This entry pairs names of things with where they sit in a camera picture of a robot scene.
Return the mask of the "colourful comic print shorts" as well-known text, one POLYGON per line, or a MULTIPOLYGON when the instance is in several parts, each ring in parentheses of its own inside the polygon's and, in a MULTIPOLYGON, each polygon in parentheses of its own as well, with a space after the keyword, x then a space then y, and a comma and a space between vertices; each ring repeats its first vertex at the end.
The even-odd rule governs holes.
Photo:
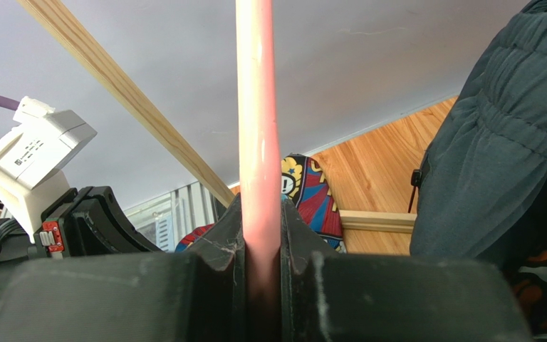
POLYGON ((338 206, 323 168, 315 159, 300 154, 282 159, 281 193, 328 246, 341 254, 347 252, 338 206))

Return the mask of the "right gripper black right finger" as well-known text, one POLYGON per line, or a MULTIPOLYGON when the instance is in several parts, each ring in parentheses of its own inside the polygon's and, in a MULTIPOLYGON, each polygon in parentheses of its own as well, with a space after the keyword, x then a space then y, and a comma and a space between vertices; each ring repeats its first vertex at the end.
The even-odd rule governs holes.
POLYGON ((501 273, 466 259, 342 254, 281 209, 283 341, 530 341, 501 273))

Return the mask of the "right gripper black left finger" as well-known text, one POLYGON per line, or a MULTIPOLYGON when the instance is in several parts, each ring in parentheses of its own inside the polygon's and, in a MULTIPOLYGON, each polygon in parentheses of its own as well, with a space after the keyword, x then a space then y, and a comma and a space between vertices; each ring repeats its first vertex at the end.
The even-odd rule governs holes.
POLYGON ((0 293, 0 341, 245 341, 241 200, 183 252, 34 259, 0 293))

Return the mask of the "pink clothes hanger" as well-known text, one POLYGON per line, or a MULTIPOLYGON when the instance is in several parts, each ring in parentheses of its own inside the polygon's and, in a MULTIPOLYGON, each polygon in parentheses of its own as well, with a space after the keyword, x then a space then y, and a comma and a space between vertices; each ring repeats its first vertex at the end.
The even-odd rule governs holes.
POLYGON ((271 1, 236 2, 239 180, 250 336, 279 337, 281 164, 271 1))

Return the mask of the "wooden clothes rack frame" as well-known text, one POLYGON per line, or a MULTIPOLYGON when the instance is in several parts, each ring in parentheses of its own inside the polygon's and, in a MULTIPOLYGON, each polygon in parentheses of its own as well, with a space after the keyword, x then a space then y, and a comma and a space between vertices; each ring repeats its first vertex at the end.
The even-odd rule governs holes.
POLYGON ((224 205, 231 190, 60 1, 23 1, 22 7, 224 205))

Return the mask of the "dark grey shorts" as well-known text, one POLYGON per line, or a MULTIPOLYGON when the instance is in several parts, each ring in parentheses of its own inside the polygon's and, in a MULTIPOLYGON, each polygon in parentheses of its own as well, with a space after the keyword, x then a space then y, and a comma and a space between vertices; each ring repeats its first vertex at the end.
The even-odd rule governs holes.
POLYGON ((547 1, 476 62, 421 164, 413 256, 522 261, 547 208, 547 1))

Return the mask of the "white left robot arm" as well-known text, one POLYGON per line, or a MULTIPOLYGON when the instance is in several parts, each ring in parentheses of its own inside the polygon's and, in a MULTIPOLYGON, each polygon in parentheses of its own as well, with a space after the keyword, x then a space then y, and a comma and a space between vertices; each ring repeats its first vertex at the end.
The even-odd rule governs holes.
POLYGON ((32 236, 15 219, 0 219, 0 291, 30 259, 158 251, 133 227, 110 187, 66 190, 39 217, 32 236))

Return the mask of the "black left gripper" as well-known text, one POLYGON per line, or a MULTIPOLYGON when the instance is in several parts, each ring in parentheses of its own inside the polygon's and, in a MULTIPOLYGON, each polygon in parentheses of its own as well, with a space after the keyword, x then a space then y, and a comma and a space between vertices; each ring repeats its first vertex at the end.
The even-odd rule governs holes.
POLYGON ((123 213, 110 187, 72 188, 42 214, 33 258, 158 252, 123 213))

